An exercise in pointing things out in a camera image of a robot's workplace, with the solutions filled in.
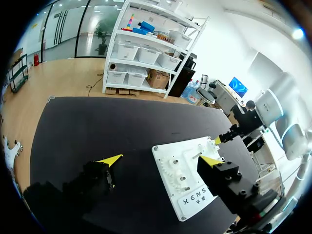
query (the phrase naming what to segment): glass door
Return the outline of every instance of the glass door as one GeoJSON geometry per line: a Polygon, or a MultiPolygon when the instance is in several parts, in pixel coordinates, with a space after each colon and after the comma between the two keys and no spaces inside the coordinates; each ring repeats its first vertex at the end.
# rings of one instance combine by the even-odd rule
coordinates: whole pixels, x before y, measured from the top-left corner
{"type": "Polygon", "coordinates": [[[43,61],[75,57],[76,37],[88,0],[60,0],[52,5],[43,39],[43,61]]]}
{"type": "Polygon", "coordinates": [[[79,33],[77,57],[106,57],[122,6],[123,2],[120,1],[90,1],[79,33]]]}

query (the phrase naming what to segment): ceiling light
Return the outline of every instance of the ceiling light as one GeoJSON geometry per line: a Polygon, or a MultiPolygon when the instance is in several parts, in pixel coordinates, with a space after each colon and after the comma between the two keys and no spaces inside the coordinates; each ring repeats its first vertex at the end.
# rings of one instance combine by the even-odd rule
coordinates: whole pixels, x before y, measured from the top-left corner
{"type": "Polygon", "coordinates": [[[301,28],[294,30],[292,37],[296,40],[301,39],[304,36],[304,33],[301,28]]]}

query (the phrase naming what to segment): black table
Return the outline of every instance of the black table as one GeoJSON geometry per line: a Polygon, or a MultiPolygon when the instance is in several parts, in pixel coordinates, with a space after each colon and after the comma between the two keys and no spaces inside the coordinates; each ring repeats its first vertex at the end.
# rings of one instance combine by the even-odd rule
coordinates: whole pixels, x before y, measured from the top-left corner
{"type": "MultiPolygon", "coordinates": [[[[123,233],[224,233],[236,215],[220,198],[179,222],[151,147],[217,137],[231,123],[218,109],[105,97],[57,97],[47,103],[31,151],[30,180],[59,190],[90,160],[124,154],[115,167],[116,187],[83,218],[123,233]]],[[[240,138],[220,145],[220,156],[239,165],[251,182],[257,170],[240,138]]]]}

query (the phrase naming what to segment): computer monitor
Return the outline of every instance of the computer monitor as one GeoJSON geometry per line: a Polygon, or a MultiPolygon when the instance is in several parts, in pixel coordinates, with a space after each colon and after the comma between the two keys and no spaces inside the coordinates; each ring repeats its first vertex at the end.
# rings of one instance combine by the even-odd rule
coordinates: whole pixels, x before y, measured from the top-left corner
{"type": "Polygon", "coordinates": [[[234,77],[229,86],[242,98],[248,91],[245,85],[243,85],[236,77],[234,77]]]}

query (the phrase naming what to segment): blue box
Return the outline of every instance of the blue box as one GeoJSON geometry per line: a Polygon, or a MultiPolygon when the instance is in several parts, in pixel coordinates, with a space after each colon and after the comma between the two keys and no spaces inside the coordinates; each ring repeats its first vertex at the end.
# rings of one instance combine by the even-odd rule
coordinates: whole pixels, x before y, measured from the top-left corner
{"type": "Polygon", "coordinates": [[[153,26],[150,25],[149,23],[143,21],[143,22],[141,23],[141,29],[146,30],[146,31],[152,33],[152,32],[154,31],[155,27],[153,27],[153,26]]]}
{"type": "Polygon", "coordinates": [[[147,31],[142,30],[142,29],[139,29],[139,28],[133,28],[133,29],[132,29],[132,32],[134,32],[134,33],[139,33],[139,34],[143,34],[143,35],[146,35],[146,34],[147,34],[147,31]]]}

